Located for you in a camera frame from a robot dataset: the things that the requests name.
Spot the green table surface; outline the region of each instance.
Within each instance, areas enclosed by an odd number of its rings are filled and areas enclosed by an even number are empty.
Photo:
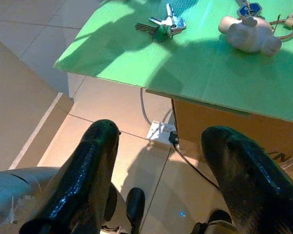
[[[187,29],[163,43],[135,24],[164,18],[169,2]],[[267,21],[293,12],[293,0],[258,0]],[[235,0],[104,1],[55,67],[72,73],[145,87],[238,111],[293,122],[293,39],[275,57],[247,54],[218,32],[224,16],[236,17]],[[277,35],[289,30],[280,25]]]

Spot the power cord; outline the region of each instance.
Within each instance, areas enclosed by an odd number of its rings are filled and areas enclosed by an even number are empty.
[[[145,104],[143,102],[143,88],[140,88],[140,101],[141,101],[141,109],[142,109],[143,117],[145,118],[146,122],[149,125],[152,125],[151,121],[147,117],[146,110],[145,110]]]
[[[220,191],[219,187],[210,179],[208,179],[202,172],[200,172],[195,166],[193,166],[187,158],[182,155],[182,153],[177,149],[176,144],[173,144],[175,151],[179,154],[179,156],[190,166],[192,167],[198,174],[200,174],[201,177],[203,177],[208,183],[210,183],[212,186],[214,186],[218,191]]]

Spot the cardboard box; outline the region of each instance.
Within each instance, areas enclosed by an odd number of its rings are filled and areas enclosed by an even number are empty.
[[[173,106],[180,149],[186,156],[204,160],[202,132],[210,126],[223,125],[255,140],[278,163],[293,157],[293,123],[176,99],[173,100]]]

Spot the keyring clip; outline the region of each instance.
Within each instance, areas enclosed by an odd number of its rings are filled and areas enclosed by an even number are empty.
[[[275,21],[272,21],[272,22],[270,22],[269,24],[270,25],[275,25],[275,24],[284,24],[285,25],[285,22],[286,22],[286,20],[284,20],[284,19],[281,19],[281,20],[275,20]],[[293,38],[293,32],[292,33],[290,33],[290,34],[288,34],[288,35],[286,35],[286,36],[281,36],[281,37],[278,37],[280,40],[286,40],[286,39],[289,39],[289,38]]]

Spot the white toy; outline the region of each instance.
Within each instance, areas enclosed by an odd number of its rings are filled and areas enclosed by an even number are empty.
[[[246,17],[241,20],[224,17],[218,30],[226,34],[226,41],[235,48],[247,53],[261,52],[267,56],[276,55],[282,42],[272,33],[268,22],[259,17]]]

